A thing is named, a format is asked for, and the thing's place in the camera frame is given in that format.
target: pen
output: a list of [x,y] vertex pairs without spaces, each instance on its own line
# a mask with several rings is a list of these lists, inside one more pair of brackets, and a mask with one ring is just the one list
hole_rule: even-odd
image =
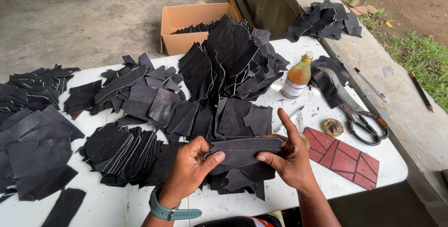
[[415,75],[413,72],[410,72],[409,75],[411,75],[412,81],[414,82],[415,86],[417,87],[418,93],[420,93],[420,96],[423,98],[423,101],[425,102],[426,106],[428,107],[428,109],[430,111],[432,111],[432,113],[434,113],[434,111],[432,110],[432,105],[428,100],[428,97],[425,95],[425,92],[423,91],[422,86],[420,86],[420,84],[417,81],[417,78],[415,78]]
[[[300,108],[299,110],[296,111],[296,113],[294,113],[293,115],[291,115],[289,118],[293,118],[295,115],[299,114],[299,112],[301,110],[303,110],[305,106],[302,106],[302,108]],[[282,124],[275,132],[274,134],[277,134],[278,132],[280,132],[282,129],[284,128],[284,125]]]
[[389,98],[386,97],[386,95],[381,90],[379,90],[371,81],[369,81],[363,73],[361,73],[361,70],[357,68],[355,68],[355,70],[362,77],[362,79],[364,79],[364,81],[366,81],[373,88],[373,90],[384,99],[384,101],[388,103],[390,102]]

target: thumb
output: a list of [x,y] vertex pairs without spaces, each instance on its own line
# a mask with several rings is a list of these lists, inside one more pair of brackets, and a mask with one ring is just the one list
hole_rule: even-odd
[[221,163],[225,158],[225,153],[223,151],[216,152],[205,158],[205,161],[201,163],[201,172],[205,175],[210,173],[210,171]]
[[257,160],[265,162],[277,170],[277,172],[280,172],[285,165],[285,160],[282,157],[269,152],[258,153]]

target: person's right hand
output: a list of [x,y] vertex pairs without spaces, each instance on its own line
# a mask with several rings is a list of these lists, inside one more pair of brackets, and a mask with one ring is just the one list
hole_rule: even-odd
[[289,186],[299,191],[306,189],[309,185],[316,184],[308,159],[308,149],[305,142],[300,138],[297,127],[291,122],[286,112],[279,108],[277,114],[288,132],[288,138],[278,134],[262,136],[284,138],[286,140],[283,142],[280,156],[261,152],[257,154],[257,159],[272,166]]

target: open cardboard box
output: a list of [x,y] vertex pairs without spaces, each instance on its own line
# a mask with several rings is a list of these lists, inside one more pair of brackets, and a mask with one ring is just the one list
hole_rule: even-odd
[[190,25],[211,24],[220,20],[224,14],[229,15],[235,22],[240,18],[235,9],[229,3],[216,4],[192,4],[167,6],[162,10],[162,30],[160,34],[160,52],[163,52],[163,44],[170,56],[185,54],[193,43],[203,42],[208,37],[208,32],[191,34],[170,35],[178,29]]

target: wristwatch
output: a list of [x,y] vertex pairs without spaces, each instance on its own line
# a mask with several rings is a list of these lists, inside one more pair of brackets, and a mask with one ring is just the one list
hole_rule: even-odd
[[171,220],[185,220],[193,219],[202,215],[202,211],[198,209],[178,209],[181,203],[174,207],[173,209],[165,208],[160,205],[157,200],[159,196],[160,189],[164,186],[164,183],[159,183],[151,192],[151,197],[149,198],[149,208],[151,213],[160,219],[167,221]]

